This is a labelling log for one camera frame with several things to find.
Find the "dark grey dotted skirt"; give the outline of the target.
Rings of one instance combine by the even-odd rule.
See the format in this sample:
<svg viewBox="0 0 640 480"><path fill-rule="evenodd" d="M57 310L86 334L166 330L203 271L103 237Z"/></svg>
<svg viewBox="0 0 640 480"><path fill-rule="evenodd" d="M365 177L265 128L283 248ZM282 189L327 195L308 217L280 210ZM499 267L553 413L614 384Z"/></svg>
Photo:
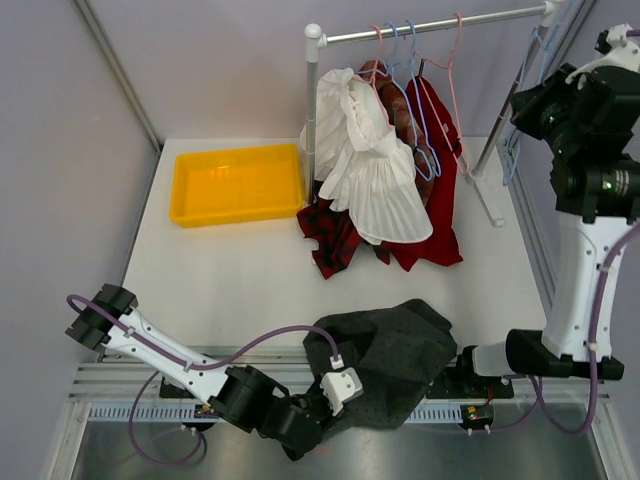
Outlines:
<svg viewBox="0 0 640 480"><path fill-rule="evenodd" d="M399 428L458 350L451 322L421 299L325 316L315 326L333 337L345 366L355 369L363 385L326 438L350 428Z"/></svg>

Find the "dark red plaid skirt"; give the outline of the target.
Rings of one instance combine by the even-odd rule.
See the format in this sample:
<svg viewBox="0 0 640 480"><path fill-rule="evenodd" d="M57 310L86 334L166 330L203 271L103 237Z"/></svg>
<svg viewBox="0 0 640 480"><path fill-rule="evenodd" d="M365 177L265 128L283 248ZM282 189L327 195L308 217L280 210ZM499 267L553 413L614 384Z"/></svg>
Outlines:
<svg viewBox="0 0 640 480"><path fill-rule="evenodd" d="M317 200L300 210L296 218L303 237L317 242L317 248L312 251L312 259L325 280L346 270L361 245L370 247L377 259L384 264L390 264L390 252L364 240L356 230L349 212L333 211L328 200Z"/></svg>

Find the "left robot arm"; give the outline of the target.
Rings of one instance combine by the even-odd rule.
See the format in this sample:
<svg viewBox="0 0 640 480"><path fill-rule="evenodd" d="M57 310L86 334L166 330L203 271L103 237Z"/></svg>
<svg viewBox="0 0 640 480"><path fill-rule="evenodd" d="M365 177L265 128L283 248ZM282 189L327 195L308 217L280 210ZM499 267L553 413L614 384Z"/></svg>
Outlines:
<svg viewBox="0 0 640 480"><path fill-rule="evenodd" d="M363 392L354 369L346 366L334 338L324 329L292 325L267 332L225 359L215 359L181 344L153 325L138 309L136 296L111 284L88 300L67 297L77 317L66 334L92 350L130 355L210 407L218 418L246 432L280 443L298 460L321 443L346 404ZM306 393L292 395L282 384L252 366L235 360L276 336L307 332L323 338L329 348L329 370Z"/></svg>

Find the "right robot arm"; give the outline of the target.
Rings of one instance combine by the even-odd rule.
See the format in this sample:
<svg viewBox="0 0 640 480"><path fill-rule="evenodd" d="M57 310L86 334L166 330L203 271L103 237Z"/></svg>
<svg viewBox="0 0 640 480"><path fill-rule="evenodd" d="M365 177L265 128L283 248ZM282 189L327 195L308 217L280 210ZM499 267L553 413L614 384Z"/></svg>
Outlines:
<svg viewBox="0 0 640 480"><path fill-rule="evenodd" d="M622 243L639 227L639 164L624 151L639 117L639 74L565 64L510 105L512 125L553 155L561 258L552 309L543 329L468 346L458 364L477 377L619 380L610 323Z"/></svg>

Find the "solid red skirt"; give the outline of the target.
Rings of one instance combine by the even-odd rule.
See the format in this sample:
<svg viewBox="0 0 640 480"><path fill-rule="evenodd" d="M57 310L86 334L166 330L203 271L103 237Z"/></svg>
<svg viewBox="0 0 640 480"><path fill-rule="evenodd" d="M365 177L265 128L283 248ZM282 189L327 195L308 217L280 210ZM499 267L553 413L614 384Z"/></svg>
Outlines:
<svg viewBox="0 0 640 480"><path fill-rule="evenodd" d="M434 148L441 167L426 203L426 212L433 227L432 235L415 244L387 244L389 250L405 271L410 271L420 260L449 267L463 261L453 229L457 161L462 154L460 135L451 114L433 86L417 76L414 88L408 84L406 93L413 111L424 113L429 143Z"/></svg>

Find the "red beige checked skirt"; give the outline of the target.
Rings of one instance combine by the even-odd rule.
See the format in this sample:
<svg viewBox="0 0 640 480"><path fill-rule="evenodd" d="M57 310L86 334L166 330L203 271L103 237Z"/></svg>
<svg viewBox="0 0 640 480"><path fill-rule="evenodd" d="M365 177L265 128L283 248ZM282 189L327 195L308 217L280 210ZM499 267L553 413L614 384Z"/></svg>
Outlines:
<svg viewBox="0 0 640 480"><path fill-rule="evenodd" d="M401 95L399 89L396 87L397 89L397 94ZM405 100L403 99L402 95L399 96L397 98L397 105L396 105L396 116L395 116L395 131L396 131L396 135L397 137L404 142L406 145L408 145L411 150L412 147L409 145L409 141L407 140L407 134L411 134L411 131L407 131L407 127L408 127L408 120L409 120L409 113L408 113L408 109L405 103ZM421 128L419 126L416 125L416 127L420 130L419 133L419 146L420 147L424 147L424 135L421 131ZM414 160L418 161L418 165L423 169L423 171L425 173L428 172L427 167L425 165L424 160L422 159L421 156L413 156ZM416 173L416 177L415 177L415 184L416 184L416 188L418 190L418 193L420 195L420 198L422 200L422 203L424 206L427 205L429 197L431 195L432 192L432 188L433 188L433 183L434 181L431 180L429 182L424 181L420 175L418 173Z"/></svg>

